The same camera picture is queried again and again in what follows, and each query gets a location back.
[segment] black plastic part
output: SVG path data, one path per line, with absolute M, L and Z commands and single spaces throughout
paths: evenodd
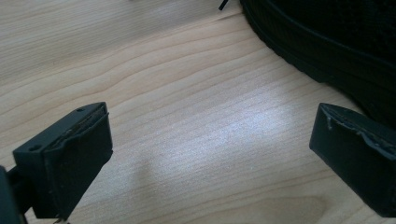
M 112 155 L 106 103 L 85 105 L 14 150 L 38 218 L 67 219 Z
M 382 217 L 396 217 L 396 132 L 320 104 L 310 148 Z
M 20 175 L 18 167 L 12 168 L 7 175 L 19 212 L 24 214 L 36 200 L 34 186 L 27 178 Z
M 0 166 L 0 187 L 0 223 L 24 223 L 24 217 L 18 209 L 6 169 L 3 166 Z

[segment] light wood surface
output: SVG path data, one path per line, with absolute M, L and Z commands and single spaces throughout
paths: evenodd
M 308 147 L 318 103 L 357 107 L 220 2 L 0 0 L 0 164 L 105 101 L 114 154 L 72 224 L 394 223 Z

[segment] black clamp jaw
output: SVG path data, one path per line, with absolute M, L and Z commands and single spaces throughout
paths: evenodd
M 13 151 L 16 166 L 0 166 L 0 223 L 66 220 L 113 153 L 106 103 L 72 111 Z
M 309 146 L 381 217 L 396 217 L 396 132 L 320 104 Z

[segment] black fabric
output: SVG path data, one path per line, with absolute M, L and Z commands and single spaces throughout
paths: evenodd
M 271 0 L 286 14 L 340 43 L 396 63 L 396 1 Z

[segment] wooden table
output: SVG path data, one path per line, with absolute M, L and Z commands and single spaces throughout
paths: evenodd
M 105 101 L 114 154 L 73 224 L 394 223 L 308 147 L 320 102 L 357 107 L 220 2 L 0 1 L 0 164 Z

